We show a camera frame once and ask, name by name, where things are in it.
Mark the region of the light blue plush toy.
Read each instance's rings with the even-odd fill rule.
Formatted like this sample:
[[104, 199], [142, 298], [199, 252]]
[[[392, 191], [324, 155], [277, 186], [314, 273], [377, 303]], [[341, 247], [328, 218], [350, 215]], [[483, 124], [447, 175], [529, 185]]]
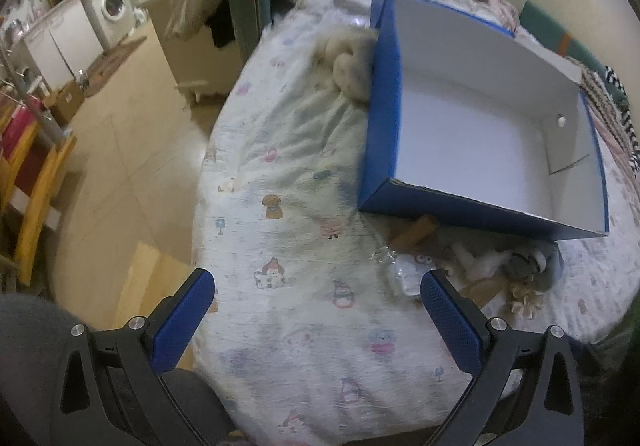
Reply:
[[564, 260], [556, 242], [524, 240], [512, 249], [490, 250], [480, 257], [480, 278], [497, 274], [538, 292], [551, 290], [563, 277]]

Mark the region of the beige lace scrunchie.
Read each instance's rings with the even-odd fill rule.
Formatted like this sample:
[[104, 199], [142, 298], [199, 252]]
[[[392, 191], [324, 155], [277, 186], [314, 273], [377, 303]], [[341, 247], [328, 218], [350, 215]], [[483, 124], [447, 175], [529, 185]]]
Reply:
[[534, 320], [544, 307], [544, 294], [526, 284], [510, 282], [506, 288], [506, 316], [510, 322]]

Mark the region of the clear packaged cartoon item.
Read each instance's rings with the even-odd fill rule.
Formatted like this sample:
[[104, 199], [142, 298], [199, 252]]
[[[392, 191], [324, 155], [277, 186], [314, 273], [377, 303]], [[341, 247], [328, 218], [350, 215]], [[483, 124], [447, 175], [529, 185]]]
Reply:
[[420, 299], [423, 276], [436, 270], [434, 260], [426, 254], [400, 253], [389, 247], [376, 250], [372, 260], [386, 273], [393, 292], [410, 299]]

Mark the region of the brown cardboard tube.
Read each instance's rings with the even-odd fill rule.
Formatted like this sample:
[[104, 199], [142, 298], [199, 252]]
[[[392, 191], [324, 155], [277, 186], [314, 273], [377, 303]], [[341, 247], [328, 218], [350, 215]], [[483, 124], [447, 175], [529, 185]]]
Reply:
[[431, 236], [439, 228], [438, 221], [431, 215], [423, 215], [401, 234], [395, 236], [388, 246], [396, 252], [408, 253], [421, 241]]

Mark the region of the white cartoon print bedsheet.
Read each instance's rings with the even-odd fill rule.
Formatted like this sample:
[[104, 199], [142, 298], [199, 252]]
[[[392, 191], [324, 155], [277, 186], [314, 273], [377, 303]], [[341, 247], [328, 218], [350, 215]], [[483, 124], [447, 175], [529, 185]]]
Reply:
[[[433, 0], [498, 24], [471, 0]], [[314, 46], [341, 24], [374, 29], [371, 0], [302, 0], [268, 30], [210, 136], [193, 255], [216, 300], [195, 366], [256, 445], [345, 445], [430, 426], [443, 445], [580, 443], [580, 352], [639, 296], [639, 183], [591, 112], [608, 190], [608, 233], [550, 240], [442, 224], [426, 254], [464, 299], [483, 368], [461, 371], [422, 300], [398, 296], [372, 254], [418, 218], [368, 213], [358, 198], [369, 104], [319, 90]], [[562, 279], [534, 320], [510, 322], [480, 257], [553, 241]]]

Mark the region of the blue white cardboard box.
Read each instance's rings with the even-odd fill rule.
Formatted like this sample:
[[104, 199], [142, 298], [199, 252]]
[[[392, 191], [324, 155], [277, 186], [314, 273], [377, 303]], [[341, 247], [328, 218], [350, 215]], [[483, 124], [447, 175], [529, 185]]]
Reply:
[[563, 58], [433, 0], [371, 0], [368, 213], [550, 240], [608, 233], [596, 128]]

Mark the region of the yellow wooden chair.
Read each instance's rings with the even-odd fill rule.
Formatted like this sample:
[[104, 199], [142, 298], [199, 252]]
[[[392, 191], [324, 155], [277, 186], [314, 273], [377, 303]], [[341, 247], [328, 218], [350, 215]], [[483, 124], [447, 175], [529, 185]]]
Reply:
[[20, 218], [16, 241], [1, 253], [1, 289], [15, 292], [27, 289], [34, 281], [34, 265], [42, 230], [56, 211], [51, 206], [58, 183], [77, 143], [77, 137], [64, 132], [62, 138], [45, 146], [43, 162], [32, 187], [21, 188], [18, 178], [28, 167], [28, 158], [38, 140], [46, 136], [46, 119], [38, 120], [30, 111], [36, 102], [22, 104], [4, 95], [1, 101], [1, 219]]

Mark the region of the small cardboard box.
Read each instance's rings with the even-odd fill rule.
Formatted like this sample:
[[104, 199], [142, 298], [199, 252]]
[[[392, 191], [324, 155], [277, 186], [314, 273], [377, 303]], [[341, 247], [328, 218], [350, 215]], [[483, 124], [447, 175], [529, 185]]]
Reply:
[[84, 91], [76, 81], [71, 80], [59, 90], [51, 92], [44, 104], [58, 125], [66, 126], [73, 120], [84, 101]]

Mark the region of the black white striped cloth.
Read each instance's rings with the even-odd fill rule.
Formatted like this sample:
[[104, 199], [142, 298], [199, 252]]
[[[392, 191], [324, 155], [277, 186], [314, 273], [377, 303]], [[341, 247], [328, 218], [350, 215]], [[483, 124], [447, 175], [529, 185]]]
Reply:
[[582, 83], [591, 112], [596, 116], [605, 134], [613, 141], [614, 149], [631, 170], [633, 176], [639, 175], [639, 142], [634, 132], [629, 109], [614, 102], [600, 76], [583, 64]]

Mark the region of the brown floor mat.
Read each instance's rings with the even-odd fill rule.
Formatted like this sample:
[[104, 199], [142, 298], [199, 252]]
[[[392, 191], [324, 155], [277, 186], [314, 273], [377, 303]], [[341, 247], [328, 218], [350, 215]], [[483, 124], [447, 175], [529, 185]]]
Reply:
[[88, 69], [84, 85], [86, 97], [92, 97], [111, 80], [115, 72], [134, 54], [134, 51], [146, 41], [146, 36], [128, 42], [121, 42], [107, 53], [101, 55]]

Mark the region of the cream fluffy plush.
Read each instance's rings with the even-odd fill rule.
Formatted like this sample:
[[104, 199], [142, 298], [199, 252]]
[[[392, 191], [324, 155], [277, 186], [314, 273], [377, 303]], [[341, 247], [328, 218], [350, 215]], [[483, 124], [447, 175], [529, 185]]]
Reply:
[[321, 32], [312, 56], [321, 71], [318, 89], [334, 91], [367, 105], [376, 42], [376, 30], [356, 24], [341, 24]]

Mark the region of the white kitchen cabinet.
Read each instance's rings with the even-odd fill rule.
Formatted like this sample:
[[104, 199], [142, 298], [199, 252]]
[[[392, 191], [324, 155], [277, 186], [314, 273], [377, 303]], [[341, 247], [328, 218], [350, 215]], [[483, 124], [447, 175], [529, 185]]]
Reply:
[[56, 6], [14, 48], [14, 62], [35, 70], [53, 91], [80, 78], [103, 54], [81, 0]]

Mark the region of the green headboard cushion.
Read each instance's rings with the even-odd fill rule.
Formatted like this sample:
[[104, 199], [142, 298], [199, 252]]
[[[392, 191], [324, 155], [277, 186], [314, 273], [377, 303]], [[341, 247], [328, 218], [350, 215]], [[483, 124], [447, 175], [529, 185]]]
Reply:
[[602, 65], [562, 24], [532, 1], [525, 2], [520, 13], [520, 23], [548, 50], [560, 56], [576, 59], [602, 79], [605, 78], [605, 65]]

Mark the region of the white washing machine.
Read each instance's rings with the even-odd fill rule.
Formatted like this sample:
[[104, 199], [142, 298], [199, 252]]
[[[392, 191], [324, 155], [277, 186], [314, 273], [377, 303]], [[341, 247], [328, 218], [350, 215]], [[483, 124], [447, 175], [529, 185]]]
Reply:
[[111, 50], [134, 28], [130, 0], [81, 0], [94, 33], [104, 50]]

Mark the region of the cream bed frame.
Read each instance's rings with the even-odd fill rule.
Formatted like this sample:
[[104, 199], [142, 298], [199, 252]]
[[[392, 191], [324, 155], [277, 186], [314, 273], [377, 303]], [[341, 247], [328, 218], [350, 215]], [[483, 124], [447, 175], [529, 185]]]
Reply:
[[226, 97], [243, 67], [238, 44], [232, 42], [217, 48], [207, 27], [186, 41], [168, 38], [165, 34], [170, 13], [168, 0], [147, 0], [143, 7], [149, 12], [176, 89], [186, 102], [193, 106], [203, 96]]

